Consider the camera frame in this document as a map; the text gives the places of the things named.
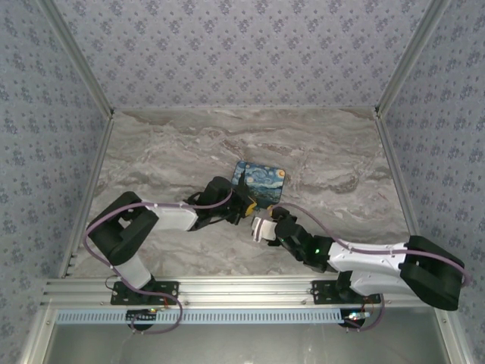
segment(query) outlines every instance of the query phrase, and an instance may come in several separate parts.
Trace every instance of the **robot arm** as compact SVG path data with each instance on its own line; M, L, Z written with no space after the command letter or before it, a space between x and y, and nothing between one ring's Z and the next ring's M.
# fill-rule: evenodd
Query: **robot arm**
M418 296L430 306L457 310L462 275L450 265L438 260L410 254L379 254L386 251L419 250L451 259L464 267L462 261L424 237L411 236L407 243L373 245L343 241L352 249L376 251L357 253L329 237L312 236L296 217L276 207L271 219L255 218L253 240L264 239L270 246L282 246L296 260L317 272L339 273L337 287L342 298L376 293L400 293Z

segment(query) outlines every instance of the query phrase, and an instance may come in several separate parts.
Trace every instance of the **white cable tray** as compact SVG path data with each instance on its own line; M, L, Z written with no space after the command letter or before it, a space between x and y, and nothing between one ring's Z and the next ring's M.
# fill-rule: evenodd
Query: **white cable tray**
M60 309L59 325L126 324L125 309ZM150 321L137 324L171 324L177 320L178 310L157 312ZM343 323L339 309L184 309L182 324L336 324Z

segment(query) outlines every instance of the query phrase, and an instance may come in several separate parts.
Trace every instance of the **patterned wallpaper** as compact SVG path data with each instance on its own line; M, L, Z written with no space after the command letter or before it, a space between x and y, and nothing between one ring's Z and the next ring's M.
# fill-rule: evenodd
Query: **patterned wallpaper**
M375 105L429 0L56 0L114 108Z
M0 362L17 362L58 273L103 118L34 0L0 19Z
M485 3L453 1L386 116L421 233L474 276L460 312L485 362Z

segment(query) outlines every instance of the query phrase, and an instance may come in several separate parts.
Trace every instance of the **marble surface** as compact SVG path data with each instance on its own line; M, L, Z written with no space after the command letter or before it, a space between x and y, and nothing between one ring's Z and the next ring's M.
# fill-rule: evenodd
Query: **marble surface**
M306 207L346 240L408 239L370 110L117 112L89 220L128 190L148 201L181 201L213 176L230 178L239 160L284 169L282 201ZM221 222L192 233L155 226L140 254L157 276L311 273L285 249L253 242L250 223ZM321 234L309 219L300 223ZM80 247L72 273L110 271Z

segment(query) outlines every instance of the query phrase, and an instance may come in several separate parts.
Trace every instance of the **mouse pad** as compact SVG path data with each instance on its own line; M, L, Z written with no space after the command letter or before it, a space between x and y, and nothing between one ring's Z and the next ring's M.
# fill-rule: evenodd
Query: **mouse pad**
M286 175L283 169L239 161L231 180L233 185L238 184L243 172L245 174L244 181L252 196L256 198L259 208L267 209L280 201Z

